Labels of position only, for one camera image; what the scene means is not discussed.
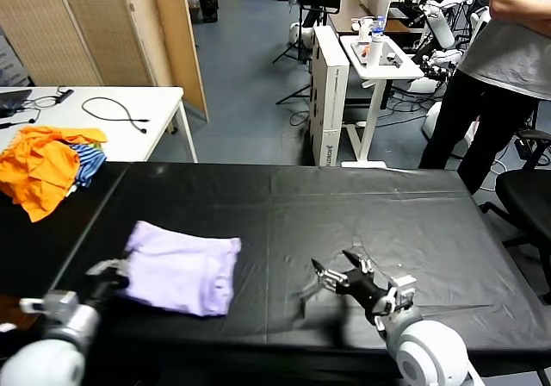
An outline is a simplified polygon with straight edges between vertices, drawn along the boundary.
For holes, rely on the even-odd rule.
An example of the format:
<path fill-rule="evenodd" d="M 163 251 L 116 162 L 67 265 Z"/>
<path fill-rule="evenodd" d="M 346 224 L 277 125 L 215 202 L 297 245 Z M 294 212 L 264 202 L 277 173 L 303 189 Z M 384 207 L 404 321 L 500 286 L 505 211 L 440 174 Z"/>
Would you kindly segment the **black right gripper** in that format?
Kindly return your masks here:
<path fill-rule="evenodd" d="M 343 255 L 357 269 L 344 274 L 327 269 L 319 261 L 312 258 L 313 269 L 319 283 L 327 290 L 338 295 L 351 296 L 367 314 L 382 314 L 387 311 L 387 301 L 384 297 L 387 291 L 374 282 L 374 264 L 370 257 L 342 250 Z"/>

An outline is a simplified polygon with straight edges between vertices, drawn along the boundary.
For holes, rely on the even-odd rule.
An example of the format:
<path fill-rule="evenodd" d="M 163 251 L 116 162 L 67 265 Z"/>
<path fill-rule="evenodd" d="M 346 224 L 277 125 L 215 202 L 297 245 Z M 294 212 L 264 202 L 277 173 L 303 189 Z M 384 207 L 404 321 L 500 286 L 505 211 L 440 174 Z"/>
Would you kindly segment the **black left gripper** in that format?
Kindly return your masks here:
<path fill-rule="evenodd" d="M 90 300 L 106 302 L 119 290 L 129 285 L 129 260 L 127 258 L 108 259 L 91 266 L 85 273 L 88 277 L 98 277 Z"/>

